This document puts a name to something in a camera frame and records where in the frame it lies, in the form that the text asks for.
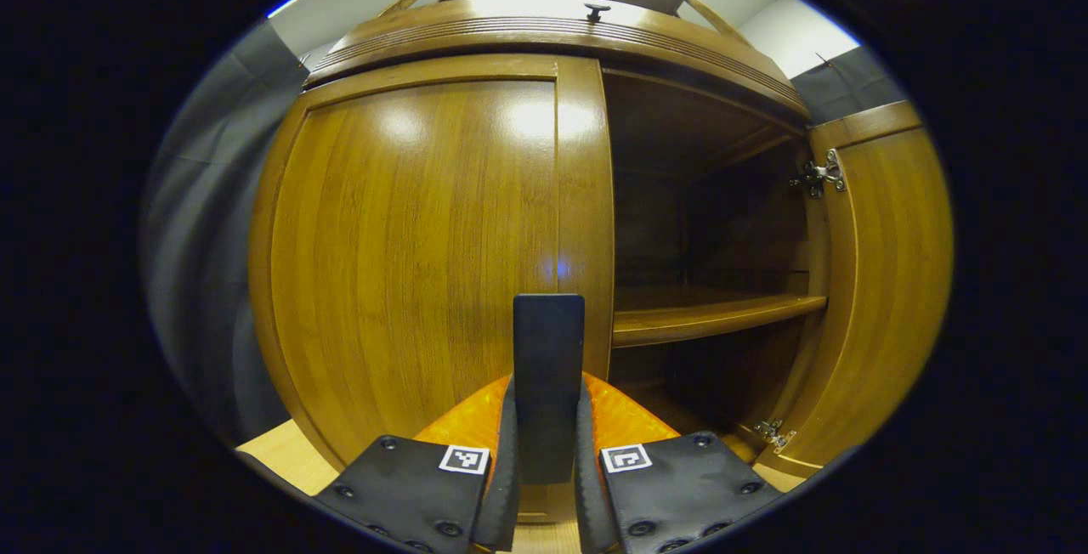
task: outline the metal hinge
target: metal hinge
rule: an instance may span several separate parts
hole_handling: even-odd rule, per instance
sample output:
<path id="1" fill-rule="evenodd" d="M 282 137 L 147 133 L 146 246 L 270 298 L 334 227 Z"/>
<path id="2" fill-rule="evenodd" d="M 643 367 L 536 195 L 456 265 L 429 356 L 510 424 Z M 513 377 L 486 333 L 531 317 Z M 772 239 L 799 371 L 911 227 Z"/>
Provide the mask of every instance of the metal hinge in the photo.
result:
<path id="1" fill-rule="evenodd" d="M 808 197 L 819 199 L 824 197 L 824 183 L 834 185 L 834 189 L 842 193 L 846 190 L 846 178 L 842 175 L 842 168 L 839 167 L 839 156 L 834 149 L 827 151 L 827 163 L 820 168 L 815 161 L 805 163 L 801 175 L 790 181 L 790 186 L 805 185 L 808 187 Z"/>
<path id="2" fill-rule="evenodd" d="M 778 430 L 782 427 L 782 419 L 778 418 L 767 422 L 766 420 L 761 420 L 755 423 L 753 428 L 756 433 L 763 435 L 765 442 L 772 444 L 775 446 L 775 454 L 782 452 L 786 444 L 790 443 L 793 435 L 796 435 L 796 431 L 790 431 L 789 433 L 778 433 Z"/>

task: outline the wooden cabinet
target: wooden cabinet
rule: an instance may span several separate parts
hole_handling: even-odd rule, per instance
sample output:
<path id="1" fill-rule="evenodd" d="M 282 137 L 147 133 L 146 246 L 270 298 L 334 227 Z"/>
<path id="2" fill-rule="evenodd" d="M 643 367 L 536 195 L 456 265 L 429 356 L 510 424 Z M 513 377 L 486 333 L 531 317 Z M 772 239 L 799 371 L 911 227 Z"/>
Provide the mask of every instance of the wooden cabinet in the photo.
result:
<path id="1" fill-rule="evenodd" d="M 518 293 L 583 295 L 585 371 L 764 469 L 807 477 L 894 410 L 952 259 L 910 104 L 809 131 L 684 0 L 412 1 L 319 63 L 257 198 L 261 348 L 333 467 L 509 373 Z M 831 149 L 843 190 L 791 186 Z"/>

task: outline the open cabinet door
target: open cabinet door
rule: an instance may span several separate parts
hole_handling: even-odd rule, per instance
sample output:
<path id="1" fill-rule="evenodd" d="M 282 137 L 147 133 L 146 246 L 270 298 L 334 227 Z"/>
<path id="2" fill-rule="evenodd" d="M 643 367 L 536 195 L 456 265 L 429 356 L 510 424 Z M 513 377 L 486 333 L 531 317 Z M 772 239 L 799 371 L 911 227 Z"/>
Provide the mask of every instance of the open cabinet door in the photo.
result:
<path id="1" fill-rule="evenodd" d="M 264 360 L 337 470 L 512 370 L 520 293 L 585 298 L 611 336 L 601 69 L 554 56 L 405 63 L 304 93 L 264 164 L 249 280 Z"/>
<path id="2" fill-rule="evenodd" d="M 813 200 L 826 208 L 827 311 L 794 362 L 801 385 L 778 429 L 788 441 L 756 460 L 798 478 L 865 442 L 910 391 L 940 330 L 953 249 L 940 161 L 907 102 L 819 125 L 809 143 L 844 180 Z"/>

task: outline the cabinet knob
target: cabinet knob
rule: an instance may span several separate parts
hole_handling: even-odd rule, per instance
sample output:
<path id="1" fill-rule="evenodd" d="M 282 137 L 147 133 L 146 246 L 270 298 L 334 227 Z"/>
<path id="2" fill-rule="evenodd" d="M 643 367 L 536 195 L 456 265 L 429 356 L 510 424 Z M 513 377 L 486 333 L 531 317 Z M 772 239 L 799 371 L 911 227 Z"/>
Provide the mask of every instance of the cabinet knob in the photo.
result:
<path id="1" fill-rule="evenodd" d="M 590 14 L 585 15 L 585 19 L 590 23 L 596 23 L 596 22 L 601 21 L 601 13 L 604 12 L 604 11 L 606 11 L 606 10 L 610 10 L 611 9 L 611 7 L 606 7 L 606 5 L 602 5 L 602 4 L 591 4 L 591 3 L 588 3 L 588 2 L 585 4 L 585 8 L 590 9 Z"/>

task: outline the closed cabinet door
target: closed cabinet door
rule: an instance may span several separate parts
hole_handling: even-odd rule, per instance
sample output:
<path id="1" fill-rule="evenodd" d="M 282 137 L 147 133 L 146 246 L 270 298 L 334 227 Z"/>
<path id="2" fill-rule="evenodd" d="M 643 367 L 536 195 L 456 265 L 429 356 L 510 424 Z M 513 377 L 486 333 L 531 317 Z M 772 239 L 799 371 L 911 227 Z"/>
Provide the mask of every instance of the closed cabinet door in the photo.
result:
<path id="1" fill-rule="evenodd" d="M 326 459 L 412 436 L 512 370 L 512 299 L 611 334 L 611 164 L 595 60 L 467 56 L 302 94 L 273 144 L 250 294 L 273 381 Z"/>

